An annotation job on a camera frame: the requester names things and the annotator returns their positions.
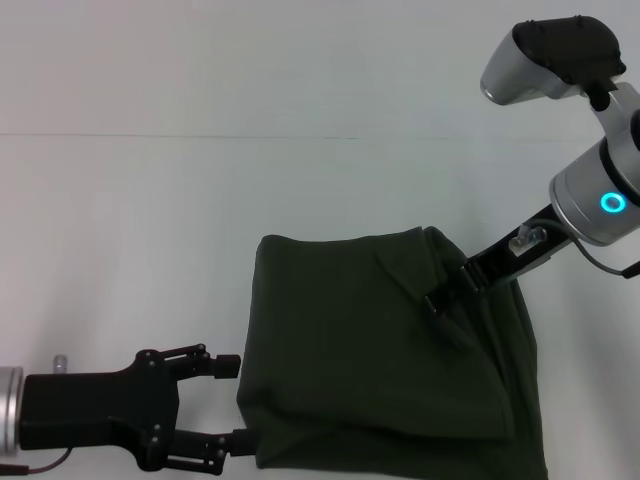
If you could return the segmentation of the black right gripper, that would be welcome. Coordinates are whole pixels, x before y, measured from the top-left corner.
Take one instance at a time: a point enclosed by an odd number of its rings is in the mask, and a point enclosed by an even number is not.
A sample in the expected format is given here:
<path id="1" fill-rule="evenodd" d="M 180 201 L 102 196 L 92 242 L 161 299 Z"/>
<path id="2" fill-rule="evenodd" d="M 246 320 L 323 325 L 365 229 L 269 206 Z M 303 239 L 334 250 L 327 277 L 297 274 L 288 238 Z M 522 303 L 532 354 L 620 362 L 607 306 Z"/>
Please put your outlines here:
<path id="1" fill-rule="evenodd" d="M 460 268 L 459 277 L 439 285 L 422 300 L 425 314 L 436 318 L 436 330 L 442 342 L 453 349 L 468 349 L 465 332 L 445 313 L 469 300 L 474 292 L 482 292 L 537 268 L 570 242 L 565 227 L 548 205 L 501 240 L 470 257 Z"/>

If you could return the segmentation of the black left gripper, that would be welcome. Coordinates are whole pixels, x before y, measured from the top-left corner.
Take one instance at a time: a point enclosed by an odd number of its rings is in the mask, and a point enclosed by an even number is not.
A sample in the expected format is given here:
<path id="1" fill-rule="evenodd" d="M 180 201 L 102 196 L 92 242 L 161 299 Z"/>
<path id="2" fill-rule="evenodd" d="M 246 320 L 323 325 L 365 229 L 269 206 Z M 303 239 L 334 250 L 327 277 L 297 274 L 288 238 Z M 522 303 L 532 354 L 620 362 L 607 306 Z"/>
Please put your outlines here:
<path id="1" fill-rule="evenodd" d="M 223 434 L 174 430 L 177 381 L 235 379 L 241 362 L 236 354 L 212 355 L 200 343 L 141 353 L 116 372 L 29 375 L 23 389 L 20 447 L 118 446 L 137 459 L 153 460 L 255 455 L 260 435 L 251 429 Z"/>

